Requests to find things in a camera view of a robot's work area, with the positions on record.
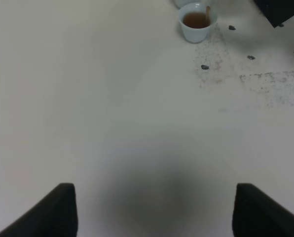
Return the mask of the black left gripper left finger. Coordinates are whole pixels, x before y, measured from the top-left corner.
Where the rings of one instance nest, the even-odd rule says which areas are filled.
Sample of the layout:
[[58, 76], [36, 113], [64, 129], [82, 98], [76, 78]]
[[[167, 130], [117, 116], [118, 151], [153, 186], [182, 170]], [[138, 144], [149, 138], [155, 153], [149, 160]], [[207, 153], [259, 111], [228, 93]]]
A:
[[73, 183], [61, 183], [24, 215], [0, 232], [0, 237], [75, 237], [78, 232]]

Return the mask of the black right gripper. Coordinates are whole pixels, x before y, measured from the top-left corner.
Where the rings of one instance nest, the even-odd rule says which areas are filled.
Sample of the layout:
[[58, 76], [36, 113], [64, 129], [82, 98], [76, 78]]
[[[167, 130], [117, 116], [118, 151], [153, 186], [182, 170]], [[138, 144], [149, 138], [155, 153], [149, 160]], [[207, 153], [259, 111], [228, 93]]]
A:
[[294, 0], [253, 0], [253, 2], [274, 28], [294, 16]]

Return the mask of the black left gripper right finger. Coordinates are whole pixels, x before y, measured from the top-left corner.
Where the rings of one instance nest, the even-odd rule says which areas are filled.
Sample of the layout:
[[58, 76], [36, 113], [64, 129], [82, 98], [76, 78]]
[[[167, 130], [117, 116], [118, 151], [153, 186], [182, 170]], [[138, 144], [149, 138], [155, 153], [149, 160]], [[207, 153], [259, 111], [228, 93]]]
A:
[[235, 237], [294, 237], [294, 214], [249, 183], [239, 183], [232, 215]]

